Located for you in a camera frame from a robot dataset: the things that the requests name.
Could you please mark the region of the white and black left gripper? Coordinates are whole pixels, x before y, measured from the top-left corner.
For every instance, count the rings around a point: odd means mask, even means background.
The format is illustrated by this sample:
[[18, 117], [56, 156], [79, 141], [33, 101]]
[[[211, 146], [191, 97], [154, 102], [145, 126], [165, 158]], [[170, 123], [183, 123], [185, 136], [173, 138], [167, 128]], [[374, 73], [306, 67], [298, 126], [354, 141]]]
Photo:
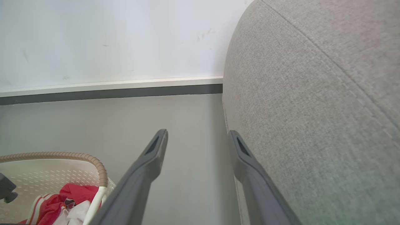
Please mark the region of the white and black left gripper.
[[14, 201], [18, 197], [17, 192], [14, 191], [15, 189], [16, 185], [0, 173], [0, 200], [3, 200], [5, 203]]

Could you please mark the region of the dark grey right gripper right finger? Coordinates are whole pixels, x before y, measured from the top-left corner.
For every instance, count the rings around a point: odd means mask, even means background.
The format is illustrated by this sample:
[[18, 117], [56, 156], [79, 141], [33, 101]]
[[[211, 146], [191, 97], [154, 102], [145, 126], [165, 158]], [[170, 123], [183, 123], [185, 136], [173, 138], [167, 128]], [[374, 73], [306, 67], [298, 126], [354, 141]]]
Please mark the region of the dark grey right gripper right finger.
[[242, 184], [251, 225], [302, 225], [244, 139], [228, 132], [231, 163]]

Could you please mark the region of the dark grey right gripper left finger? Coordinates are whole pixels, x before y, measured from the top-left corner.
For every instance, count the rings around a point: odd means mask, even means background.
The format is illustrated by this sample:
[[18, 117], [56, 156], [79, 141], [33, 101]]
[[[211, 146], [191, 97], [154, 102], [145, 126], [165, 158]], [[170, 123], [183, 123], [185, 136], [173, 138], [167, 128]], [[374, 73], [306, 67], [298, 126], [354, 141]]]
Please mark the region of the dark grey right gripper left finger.
[[89, 225], [142, 225], [151, 183], [161, 173], [167, 144], [168, 131], [160, 129]]

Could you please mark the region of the red garment with white stripes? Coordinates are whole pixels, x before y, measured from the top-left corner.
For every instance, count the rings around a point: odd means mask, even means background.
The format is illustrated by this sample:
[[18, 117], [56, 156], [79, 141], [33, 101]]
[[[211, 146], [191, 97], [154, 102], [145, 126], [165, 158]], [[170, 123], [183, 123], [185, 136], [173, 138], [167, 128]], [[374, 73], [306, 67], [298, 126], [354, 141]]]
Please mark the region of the red garment with white stripes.
[[61, 212], [62, 206], [70, 210], [83, 201], [89, 200], [92, 203], [98, 189], [96, 186], [68, 183], [58, 194], [37, 196], [31, 205], [27, 219], [20, 221], [19, 224], [51, 225]]

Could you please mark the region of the cream perforated basket brown rim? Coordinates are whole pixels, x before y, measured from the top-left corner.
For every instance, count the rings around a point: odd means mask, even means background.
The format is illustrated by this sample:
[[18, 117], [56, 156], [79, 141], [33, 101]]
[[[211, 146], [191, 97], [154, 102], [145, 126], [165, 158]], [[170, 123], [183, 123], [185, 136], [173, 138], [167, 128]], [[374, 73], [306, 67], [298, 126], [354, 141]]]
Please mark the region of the cream perforated basket brown rim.
[[96, 186], [96, 193], [83, 225], [89, 225], [116, 184], [96, 157], [71, 152], [33, 152], [0, 156], [0, 173], [15, 185], [18, 197], [0, 200], [0, 225], [20, 225], [27, 219], [37, 196], [58, 194], [68, 183]]

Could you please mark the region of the grey fabric sofa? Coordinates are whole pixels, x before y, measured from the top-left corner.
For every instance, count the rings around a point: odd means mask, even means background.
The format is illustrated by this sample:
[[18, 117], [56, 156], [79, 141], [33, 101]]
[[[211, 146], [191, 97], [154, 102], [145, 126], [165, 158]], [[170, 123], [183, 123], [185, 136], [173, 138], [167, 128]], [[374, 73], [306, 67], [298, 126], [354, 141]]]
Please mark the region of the grey fabric sofa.
[[400, 225], [400, 0], [254, 0], [222, 100], [302, 224]]

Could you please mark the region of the white and dark skirting board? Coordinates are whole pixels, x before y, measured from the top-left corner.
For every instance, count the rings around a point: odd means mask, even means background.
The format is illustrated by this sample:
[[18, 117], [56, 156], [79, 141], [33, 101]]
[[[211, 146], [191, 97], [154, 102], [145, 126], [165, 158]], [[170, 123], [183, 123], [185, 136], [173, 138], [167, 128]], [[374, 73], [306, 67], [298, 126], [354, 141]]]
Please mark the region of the white and dark skirting board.
[[90, 99], [219, 94], [223, 76], [95, 82], [0, 90], [0, 106]]

